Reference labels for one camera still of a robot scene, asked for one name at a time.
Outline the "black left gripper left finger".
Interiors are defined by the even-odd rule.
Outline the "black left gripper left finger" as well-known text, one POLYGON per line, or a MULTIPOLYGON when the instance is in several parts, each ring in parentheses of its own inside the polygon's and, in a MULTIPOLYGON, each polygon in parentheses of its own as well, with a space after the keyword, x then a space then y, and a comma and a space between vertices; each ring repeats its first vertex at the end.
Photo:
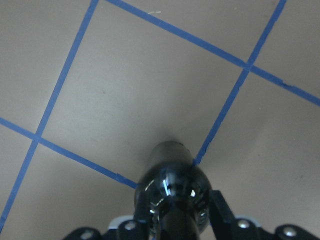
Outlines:
POLYGON ((122 221, 116 228, 101 234, 92 227, 80 227, 64 238, 66 240, 147 240, 149 238, 149 196, 143 191, 137 195, 133 219, 122 221))

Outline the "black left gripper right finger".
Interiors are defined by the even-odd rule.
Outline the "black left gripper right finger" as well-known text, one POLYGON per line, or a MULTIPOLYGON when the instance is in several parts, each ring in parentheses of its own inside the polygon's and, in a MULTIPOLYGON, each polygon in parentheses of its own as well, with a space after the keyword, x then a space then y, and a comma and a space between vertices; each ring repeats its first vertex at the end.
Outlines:
POLYGON ((273 233, 247 216, 235 216, 219 190, 209 192, 209 220, 217 240, 318 240, 294 224, 277 226, 273 233))

